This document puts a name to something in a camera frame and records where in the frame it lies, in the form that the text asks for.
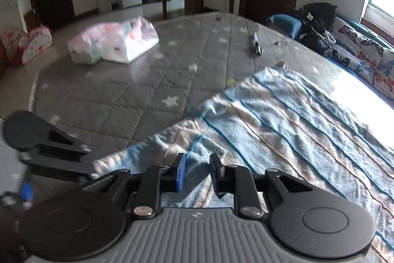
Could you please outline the blue striped knit garment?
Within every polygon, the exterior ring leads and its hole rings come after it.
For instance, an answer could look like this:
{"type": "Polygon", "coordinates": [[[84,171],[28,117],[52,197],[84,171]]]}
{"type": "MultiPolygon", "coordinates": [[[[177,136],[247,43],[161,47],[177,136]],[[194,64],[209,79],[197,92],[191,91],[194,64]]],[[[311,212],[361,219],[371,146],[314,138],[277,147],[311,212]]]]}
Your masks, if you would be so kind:
{"type": "Polygon", "coordinates": [[[181,153],[184,188],[165,195],[163,205],[231,205],[230,196],[214,195],[211,154],[254,174],[276,168],[367,209],[377,224],[368,259],[393,261],[393,147],[300,73],[267,67],[94,168],[100,175],[122,168],[138,174],[181,153]]]}

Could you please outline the grey star quilted table cover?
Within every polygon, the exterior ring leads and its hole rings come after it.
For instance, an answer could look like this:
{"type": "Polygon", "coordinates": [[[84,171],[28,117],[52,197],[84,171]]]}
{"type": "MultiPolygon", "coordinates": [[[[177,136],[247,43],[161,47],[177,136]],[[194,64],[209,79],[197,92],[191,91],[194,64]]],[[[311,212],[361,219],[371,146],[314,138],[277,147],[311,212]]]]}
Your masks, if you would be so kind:
{"type": "Polygon", "coordinates": [[[294,40],[234,15],[207,14],[156,25],[159,44],[129,64],[78,65],[65,58],[40,73],[34,111],[87,144],[91,163],[188,118],[202,102],[267,67],[295,71],[339,105],[368,103],[385,134],[392,111],[360,81],[294,40]],[[263,50],[254,51],[256,32],[263,50]]]}

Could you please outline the pink floral bag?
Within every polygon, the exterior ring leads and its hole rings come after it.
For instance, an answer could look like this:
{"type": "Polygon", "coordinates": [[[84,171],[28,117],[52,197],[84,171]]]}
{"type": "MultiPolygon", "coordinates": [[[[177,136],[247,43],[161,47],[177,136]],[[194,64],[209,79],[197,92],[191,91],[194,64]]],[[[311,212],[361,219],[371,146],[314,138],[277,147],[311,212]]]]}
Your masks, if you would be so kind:
{"type": "Polygon", "coordinates": [[[40,26],[30,33],[16,27],[8,28],[1,33],[1,41],[5,47],[7,58],[13,67],[23,66],[50,48],[53,39],[47,26],[40,26]]]}

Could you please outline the black pen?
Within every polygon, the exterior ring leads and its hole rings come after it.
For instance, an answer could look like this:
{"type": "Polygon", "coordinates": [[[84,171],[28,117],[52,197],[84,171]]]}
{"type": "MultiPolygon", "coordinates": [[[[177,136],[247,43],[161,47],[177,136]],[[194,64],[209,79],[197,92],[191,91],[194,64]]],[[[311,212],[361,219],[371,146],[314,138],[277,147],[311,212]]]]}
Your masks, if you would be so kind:
{"type": "Polygon", "coordinates": [[[261,48],[261,45],[259,43],[259,38],[256,32],[252,34],[252,40],[254,44],[254,51],[257,55],[261,56],[263,54],[263,50],[261,48]]]}

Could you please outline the blue sofa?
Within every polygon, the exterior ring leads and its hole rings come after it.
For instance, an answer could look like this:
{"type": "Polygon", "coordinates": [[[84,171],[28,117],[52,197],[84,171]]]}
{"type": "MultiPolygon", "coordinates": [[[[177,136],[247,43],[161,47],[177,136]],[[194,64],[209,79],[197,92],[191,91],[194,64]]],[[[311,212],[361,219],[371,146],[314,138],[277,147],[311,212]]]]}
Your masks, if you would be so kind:
{"type": "Polygon", "coordinates": [[[393,79],[393,49],[368,37],[335,14],[276,14],[266,20],[269,27],[300,41],[368,83],[393,79]]]}

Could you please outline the black bag on sofa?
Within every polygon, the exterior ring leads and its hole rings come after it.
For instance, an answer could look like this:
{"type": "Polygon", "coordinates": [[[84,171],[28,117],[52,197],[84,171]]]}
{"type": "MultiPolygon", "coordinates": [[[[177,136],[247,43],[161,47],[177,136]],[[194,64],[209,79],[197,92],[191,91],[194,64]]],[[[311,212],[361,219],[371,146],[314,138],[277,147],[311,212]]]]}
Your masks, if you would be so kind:
{"type": "Polygon", "coordinates": [[[330,3],[311,3],[290,14],[297,18],[302,25],[298,40],[315,53],[328,57],[336,39],[329,31],[335,22],[337,6],[330,3]]]}

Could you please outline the long butterfly cushion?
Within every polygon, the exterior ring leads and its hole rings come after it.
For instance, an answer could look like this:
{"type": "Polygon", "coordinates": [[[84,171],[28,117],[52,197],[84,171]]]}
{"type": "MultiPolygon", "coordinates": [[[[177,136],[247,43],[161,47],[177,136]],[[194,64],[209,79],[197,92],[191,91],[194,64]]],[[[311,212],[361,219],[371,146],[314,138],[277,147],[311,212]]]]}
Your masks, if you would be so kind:
{"type": "Polygon", "coordinates": [[[336,43],[330,57],[393,99],[393,50],[359,33],[339,17],[335,17],[331,35],[336,43]]]}

